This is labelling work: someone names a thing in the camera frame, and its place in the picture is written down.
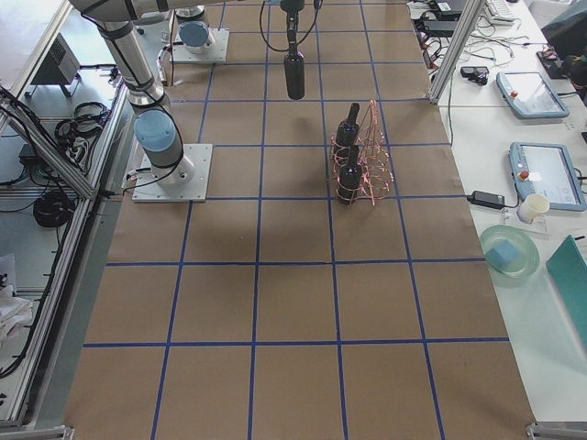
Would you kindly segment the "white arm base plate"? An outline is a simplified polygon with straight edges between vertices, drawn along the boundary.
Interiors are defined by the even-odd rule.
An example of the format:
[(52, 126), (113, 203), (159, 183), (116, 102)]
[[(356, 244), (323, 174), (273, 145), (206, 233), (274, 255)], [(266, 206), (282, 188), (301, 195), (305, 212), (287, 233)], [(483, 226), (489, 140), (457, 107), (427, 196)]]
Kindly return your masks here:
[(148, 168), (138, 175), (133, 190), (132, 200), (138, 203), (204, 203), (207, 195), (211, 161), (212, 144), (184, 144), (184, 158), (177, 169), (168, 177), (157, 181), (165, 175), (163, 170), (155, 168), (152, 174), (151, 163), (145, 153), (142, 154), (140, 166)]
[(229, 40), (228, 28), (211, 28), (208, 41), (200, 47), (191, 48), (183, 45), (179, 35), (173, 42), (174, 64), (214, 64), (224, 63), (227, 57)]

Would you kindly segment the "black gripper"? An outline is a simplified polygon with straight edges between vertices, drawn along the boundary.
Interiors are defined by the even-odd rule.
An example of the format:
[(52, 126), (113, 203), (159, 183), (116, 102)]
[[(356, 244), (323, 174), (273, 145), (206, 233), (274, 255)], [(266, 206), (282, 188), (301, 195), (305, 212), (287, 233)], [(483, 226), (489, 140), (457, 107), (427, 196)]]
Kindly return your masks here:
[(299, 24), (299, 12), (305, 7), (304, 0), (281, 0), (280, 8), (286, 13), (286, 36), (288, 53), (298, 53), (297, 32)]

